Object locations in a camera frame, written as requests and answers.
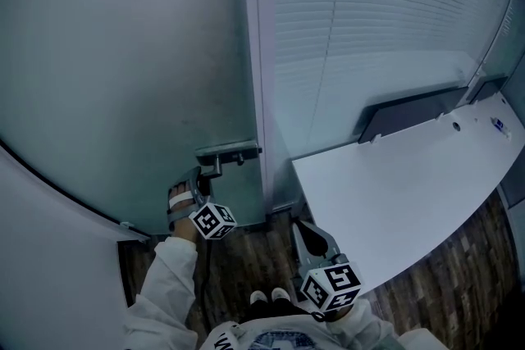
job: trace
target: wooden floor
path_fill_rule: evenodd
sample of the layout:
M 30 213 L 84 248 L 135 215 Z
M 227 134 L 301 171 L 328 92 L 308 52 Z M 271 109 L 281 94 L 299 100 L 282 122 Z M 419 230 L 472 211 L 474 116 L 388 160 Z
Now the wooden floor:
M 140 291 L 159 240 L 163 238 L 156 237 L 148 244 L 119 243 L 128 304 Z M 198 251 L 194 277 L 197 300 L 187 325 L 197 331 L 202 342 L 206 334 L 199 286 L 205 268 L 204 243 L 198 244 Z M 295 267 L 288 213 L 272 216 L 258 230 L 237 229 L 216 241 L 205 297 L 212 326 L 240 319 L 255 289 L 269 292 L 281 286 L 291 291 Z M 455 350 L 492 348 L 491 343 L 498 341 L 495 332 L 501 330 L 496 324 L 504 302 L 514 295 L 519 299 L 514 244 L 500 197 L 494 192 L 438 248 L 363 297 L 377 315 L 394 324 L 398 334 L 428 328 Z

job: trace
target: desk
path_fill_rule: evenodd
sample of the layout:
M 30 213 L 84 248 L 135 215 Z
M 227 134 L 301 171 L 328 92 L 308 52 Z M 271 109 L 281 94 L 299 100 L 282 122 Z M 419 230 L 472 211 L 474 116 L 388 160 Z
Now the desk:
M 493 116 L 510 128 L 510 140 L 492 125 Z M 367 292 L 457 230 L 524 144 L 525 129 L 498 93 L 375 143 L 293 163 L 313 219 L 358 264 Z

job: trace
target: white cube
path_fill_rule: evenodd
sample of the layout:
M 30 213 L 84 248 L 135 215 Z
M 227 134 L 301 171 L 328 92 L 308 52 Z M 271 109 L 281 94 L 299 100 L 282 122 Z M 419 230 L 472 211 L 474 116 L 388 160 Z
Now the white cube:
M 361 275 L 354 263 L 310 270 L 301 292 L 321 312 L 328 312 L 351 305 L 363 287 Z
M 199 211 L 189 215 L 191 221 L 206 239 L 222 239 L 237 226 L 228 207 L 207 202 Z

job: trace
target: white strap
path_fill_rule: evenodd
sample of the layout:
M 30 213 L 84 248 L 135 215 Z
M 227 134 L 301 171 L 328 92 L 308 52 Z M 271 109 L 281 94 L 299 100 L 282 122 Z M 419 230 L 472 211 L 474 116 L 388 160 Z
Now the white strap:
M 182 194 L 179 194 L 178 196 L 170 198 L 169 206 L 172 208 L 175 206 L 178 202 L 183 202 L 184 200 L 190 200 L 193 198 L 194 195 L 191 193 L 191 191 L 185 191 Z

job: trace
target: white shoe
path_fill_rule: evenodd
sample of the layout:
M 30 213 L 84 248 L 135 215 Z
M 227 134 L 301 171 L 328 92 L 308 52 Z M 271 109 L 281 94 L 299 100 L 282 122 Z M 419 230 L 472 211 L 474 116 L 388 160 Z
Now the white shoe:
M 263 292 L 261 292 L 260 290 L 256 290 L 255 292 L 249 295 L 249 304 L 253 305 L 256 301 L 268 302 L 268 298 Z
M 286 299 L 290 300 L 290 295 L 282 288 L 275 288 L 272 290 L 272 302 L 275 302 L 277 299 Z

